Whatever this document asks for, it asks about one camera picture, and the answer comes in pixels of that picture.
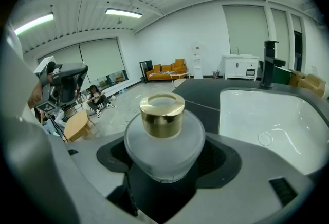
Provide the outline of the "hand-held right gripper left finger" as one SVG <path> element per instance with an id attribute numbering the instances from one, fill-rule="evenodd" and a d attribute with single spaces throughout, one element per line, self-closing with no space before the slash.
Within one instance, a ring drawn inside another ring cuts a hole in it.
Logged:
<path id="1" fill-rule="evenodd" d="M 108 201 L 76 166 L 64 142 L 46 134 L 32 109 L 41 85 L 18 37 L 1 28 L 1 222 L 149 223 Z"/>

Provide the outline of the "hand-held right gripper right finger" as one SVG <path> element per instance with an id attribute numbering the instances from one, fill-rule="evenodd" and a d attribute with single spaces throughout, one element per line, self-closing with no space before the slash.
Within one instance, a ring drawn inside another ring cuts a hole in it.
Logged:
<path id="1" fill-rule="evenodd" d="M 257 145 L 207 133 L 242 159 L 236 177 L 219 189 L 200 189 L 169 223 L 283 223 L 302 205 L 313 182 L 276 153 Z M 285 178 L 297 193 L 282 206 L 270 180 Z"/>

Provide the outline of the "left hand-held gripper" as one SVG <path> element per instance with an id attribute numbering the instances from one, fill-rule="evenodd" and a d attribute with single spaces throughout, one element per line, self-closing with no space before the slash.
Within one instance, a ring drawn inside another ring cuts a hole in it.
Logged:
<path id="1" fill-rule="evenodd" d="M 53 56 L 44 58 L 34 71 L 41 84 L 41 98 L 35 107 L 49 114 L 74 103 L 87 72 L 84 63 L 57 63 Z"/>

